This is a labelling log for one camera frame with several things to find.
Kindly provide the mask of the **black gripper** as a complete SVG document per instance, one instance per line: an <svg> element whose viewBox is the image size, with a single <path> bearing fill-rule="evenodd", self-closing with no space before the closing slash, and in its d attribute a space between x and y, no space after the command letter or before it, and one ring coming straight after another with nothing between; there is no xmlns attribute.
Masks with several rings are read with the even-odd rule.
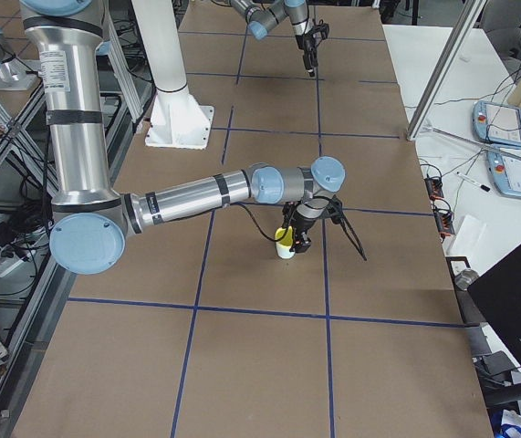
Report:
<svg viewBox="0 0 521 438"><path fill-rule="evenodd" d="M329 35L329 24L324 21L308 21L301 34L296 36L299 49L303 50L303 62L309 76L316 75L318 45Z"/></svg>
<svg viewBox="0 0 521 438"><path fill-rule="evenodd" d="M326 203L300 203L295 210L294 203L285 203L282 209L282 228L293 227L294 238L292 251L296 254L305 253L310 248L308 230L326 210Z"/></svg>

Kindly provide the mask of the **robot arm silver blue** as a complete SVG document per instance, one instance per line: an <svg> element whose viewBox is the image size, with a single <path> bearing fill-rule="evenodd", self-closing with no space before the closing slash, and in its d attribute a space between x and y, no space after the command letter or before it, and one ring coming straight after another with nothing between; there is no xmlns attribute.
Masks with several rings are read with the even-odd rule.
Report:
<svg viewBox="0 0 521 438"><path fill-rule="evenodd" d="M310 167L257 164L162 192L119 194L109 181L96 54L107 33L107 1L19 1L26 36L36 44L47 102L58 190L52 198L57 222L49 248L59 265L82 275L101 273L120 259L126 238L146 227L209 213L253 198L287 203L285 236L292 253L305 252L307 236L324 212L338 207L335 194L346 172L337 159L317 158ZM262 39L289 19L307 73L318 66L315 34L328 24L310 18L307 1L224 1ZM214 115L190 93L172 1L132 1L151 69L155 97L146 144L202 150Z"/></svg>
<svg viewBox="0 0 521 438"><path fill-rule="evenodd" d="M223 1L223 4L232 7L246 21L247 29L256 40L264 39L288 19L297 47L303 51L305 70L310 77L315 76L318 68L318 45L328 38L329 24L323 20L317 23L311 18L306 1L274 1L267 9L247 0Z"/></svg>

